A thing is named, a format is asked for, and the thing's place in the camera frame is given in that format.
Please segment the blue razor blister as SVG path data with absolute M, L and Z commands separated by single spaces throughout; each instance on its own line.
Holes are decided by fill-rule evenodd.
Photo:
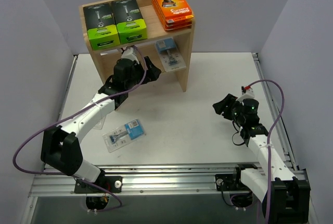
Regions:
M 184 59 L 173 38 L 158 40 L 155 47 L 165 72 L 175 72 L 186 68 Z
M 146 135 L 143 125 L 134 119 L 106 134 L 103 140 L 109 153 L 119 150 Z
M 105 117 L 103 117 L 101 120 L 99 120 L 99 122 L 97 122 L 95 124 L 95 126 L 93 127 L 93 129 L 96 129 L 96 130 L 101 130 L 104 126 L 104 123 L 105 123 Z

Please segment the green black razor box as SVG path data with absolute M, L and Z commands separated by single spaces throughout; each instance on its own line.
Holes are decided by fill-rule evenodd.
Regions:
M 86 6 L 83 12 L 88 40 L 94 51 L 121 44 L 110 3 Z
M 137 0 L 112 1 L 111 8 L 121 44 L 148 38 L 147 26 Z

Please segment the orange Fusion box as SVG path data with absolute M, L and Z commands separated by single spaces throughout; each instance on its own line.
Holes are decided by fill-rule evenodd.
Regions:
M 177 18 L 174 18 L 174 19 L 168 19 L 168 20 L 165 20 L 162 24 L 168 24 L 168 25 L 171 25 L 173 23 L 184 23 L 184 22 L 192 22 L 194 16 L 193 15 L 190 15 L 190 16 L 185 16 L 185 17 L 177 17 Z
M 184 23 L 173 23 L 171 25 L 168 24 L 164 24 L 163 28 L 165 31 L 172 31 L 172 30 L 179 30 L 179 29 L 183 29 L 183 28 L 187 28 L 187 27 L 191 27 L 192 26 L 192 22 L 184 22 Z
M 166 23 L 189 21 L 194 17 L 186 0 L 152 0 L 152 2 Z

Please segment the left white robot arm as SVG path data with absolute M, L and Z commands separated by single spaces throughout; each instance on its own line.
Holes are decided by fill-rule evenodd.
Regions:
M 113 74 L 82 110 L 64 124 L 57 124 L 44 131 L 41 161 L 60 172 L 94 183 L 102 179 L 103 172 L 84 160 L 81 142 L 103 117 L 116 110 L 127 98 L 129 91 L 141 84 L 156 81 L 161 74 L 148 56 L 144 64 L 121 58 Z

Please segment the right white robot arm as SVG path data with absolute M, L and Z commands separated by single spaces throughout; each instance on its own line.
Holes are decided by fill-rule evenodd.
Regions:
M 261 202 L 267 223 L 307 223 L 311 187 L 299 179 L 281 159 L 270 141 L 269 132 L 260 122 L 259 102 L 243 94 L 228 94 L 214 103 L 216 114 L 239 127 L 244 144 L 256 156 L 263 172 L 253 165 L 239 165 L 235 182 L 246 186 Z

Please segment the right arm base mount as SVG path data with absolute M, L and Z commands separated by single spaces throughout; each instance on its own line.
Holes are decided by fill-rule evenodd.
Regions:
M 240 176 L 235 174 L 215 174 L 215 187 L 217 191 L 249 191 L 250 189 L 241 183 Z

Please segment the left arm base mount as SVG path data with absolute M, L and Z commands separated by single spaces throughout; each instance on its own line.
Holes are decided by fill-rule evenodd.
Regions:
M 122 176 L 108 176 L 100 175 L 93 184 L 110 191 L 111 193 L 120 193 L 122 191 Z M 93 193 L 104 193 L 90 184 L 86 184 L 81 179 L 77 179 L 74 187 L 74 193 L 76 194 L 93 194 Z

